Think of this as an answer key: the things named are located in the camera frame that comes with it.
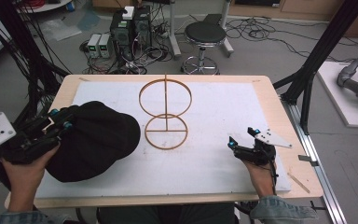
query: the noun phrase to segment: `sleeve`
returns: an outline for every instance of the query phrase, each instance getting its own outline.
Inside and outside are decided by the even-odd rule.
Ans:
[[[67,215],[48,217],[39,211],[11,213],[5,212],[0,215],[0,224],[62,224],[70,219]]]
[[[250,218],[265,224],[301,224],[305,219],[317,219],[318,215],[310,207],[292,205],[278,196],[268,196],[260,199]]]

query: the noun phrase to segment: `chair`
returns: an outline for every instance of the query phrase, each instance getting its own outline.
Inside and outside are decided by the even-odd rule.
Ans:
[[[217,23],[197,21],[185,28],[185,39],[200,47],[199,56],[187,58],[181,67],[181,71],[189,75],[219,75],[216,62],[205,57],[206,48],[215,48],[222,45],[226,39],[225,30]]]

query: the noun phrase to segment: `human hand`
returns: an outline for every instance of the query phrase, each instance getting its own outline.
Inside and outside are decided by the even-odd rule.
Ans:
[[[259,198],[274,195],[273,183],[269,164],[258,166],[248,161],[242,161],[249,171],[252,184]]]
[[[11,185],[9,212],[32,211],[36,190],[42,181],[45,167],[60,145],[30,164],[12,164],[1,159]]]

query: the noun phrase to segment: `floor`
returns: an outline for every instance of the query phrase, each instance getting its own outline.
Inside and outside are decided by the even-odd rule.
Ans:
[[[108,12],[94,11],[86,3],[77,6],[75,12],[68,12],[64,8],[54,11],[38,13],[35,18],[40,23],[60,19],[67,26],[76,26],[80,29],[80,35],[74,35],[61,41],[48,39],[48,44],[60,57],[62,63],[73,73],[82,74],[87,71],[87,59],[79,46],[90,38],[93,33],[105,33],[109,31],[111,14]],[[191,17],[180,17],[176,19],[178,28],[186,27]],[[244,18],[229,18],[227,36],[235,52],[228,58],[221,49],[208,49],[206,54],[213,58],[219,68],[221,75],[266,75],[272,82],[296,72],[306,61],[307,52],[310,52],[316,44],[317,38],[321,36],[326,28],[326,23],[316,21],[271,21],[265,19],[257,20],[267,22],[261,24],[269,30],[269,39],[261,40],[247,36],[238,27],[244,23]],[[148,65],[147,74],[181,74],[180,65],[183,59],[189,55],[198,53],[198,50],[188,45],[180,33],[176,33],[179,47],[183,56],[179,60],[157,62]],[[46,53],[40,38],[35,42]],[[358,58],[358,39],[343,38],[339,45],[331,53],[329,61],[350,62]],[[277,89],[277,93],[284,93],[287,86]],[[0,111],[4,111],[10,120],[14,120],[27,103],[27,81],[21,75],[20,70],[14,64],[7,52],[0,52]],[[301,97],[298,106],[301,108]],[[309,131],[313,144],[319,154],[321,163],[327,173],[330,184],[337,196],[337,200],[347,223],[358,223],[358,128],[348,128],[339,116],[331,99],[327,95],[319,78],[314,79],[313,91],[310,103]],[[7,190],[0,185],[0,213],[5,211],[3,206],[7,196]],[[324,206],[321,199],[312,199],[315,206]],[[291,200],[293,203],[310,205],[310,200]],[[69,213],[76,216],[75,209],[53,209],[46,210],[48,214]],[[88,223],[95,223],[95,209],[83,208],[83,217]],[[307,221],[306,223],[331,223],[328,214],[318,210],[320,219],[318,221]],[[249,223],[247,216],[241,214],[241,224]]]

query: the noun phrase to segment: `wooden tabletop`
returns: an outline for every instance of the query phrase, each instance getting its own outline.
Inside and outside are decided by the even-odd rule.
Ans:
[[[164,75],[71,75],[64,79],[51,108],[62,108],[72,104],[76,90],[85,81],[119,81],[148,82],[164,78]],[[283,198],[321,197],[323,189],[314,169],[309,162],[300,161],[298,155],[306,155],[296,132],[289,120],[282,103],[268,77],[264,76],[183,76],[170,75],[169,78],[181,82],[225,82],[252,83],[271,130],[290,142],[293,148],[276,147],[287,172],[292,190],[279,194]],[[133,196],[103,198],[51,198],[35,199],[38,208],[49,207],[80,207],[110,206],[134,204],[165,204],[165,203],[213,203],[255,200],[255,194],[201,194],[201,195],[164,195],[164,196]]]

